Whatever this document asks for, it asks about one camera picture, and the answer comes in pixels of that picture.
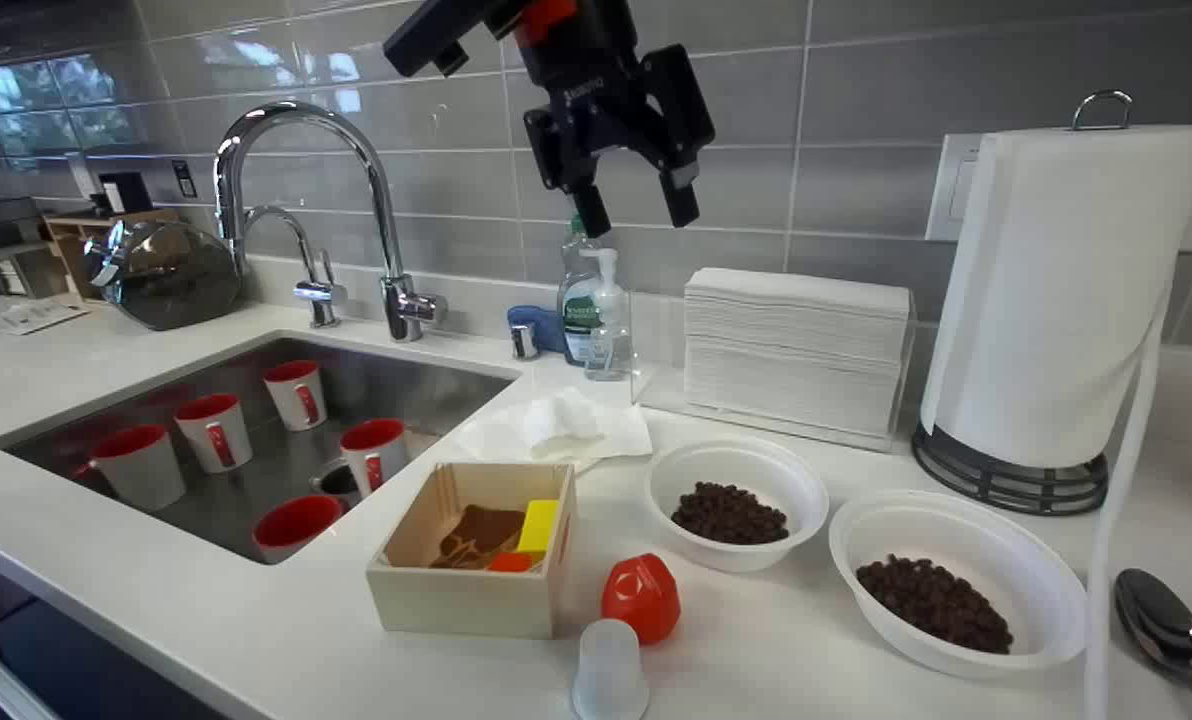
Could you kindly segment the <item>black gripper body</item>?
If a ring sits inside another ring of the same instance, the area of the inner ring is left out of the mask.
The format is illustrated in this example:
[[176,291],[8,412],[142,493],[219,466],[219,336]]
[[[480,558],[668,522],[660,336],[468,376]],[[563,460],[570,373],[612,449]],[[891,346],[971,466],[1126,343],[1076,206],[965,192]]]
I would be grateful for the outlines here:
[[668,192],[694,178],[714,138],[699,78],[680,42],[634,53],[627,0],[527,0],[521,57],[546,95],[524,116],[546,187],[593,187],[604,149],[645,154]]

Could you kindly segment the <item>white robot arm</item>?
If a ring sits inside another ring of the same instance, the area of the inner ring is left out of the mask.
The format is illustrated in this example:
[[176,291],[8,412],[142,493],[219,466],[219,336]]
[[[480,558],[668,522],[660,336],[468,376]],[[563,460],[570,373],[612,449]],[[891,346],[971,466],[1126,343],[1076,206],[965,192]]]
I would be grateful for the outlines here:
[[524,111],[524,133],[546,187],[559,187],[588,234],[612,229],[596,187],[607,149],[645,154],[676,229],[699,215],[699,149],[714,138],[690,59],[680,42],[634,53],[627,0],[420,0],[385,38],[400,77],[424,62],[451,77],[468,62],[461,38],[482,24],[512,36],[527,78],[546,91]]

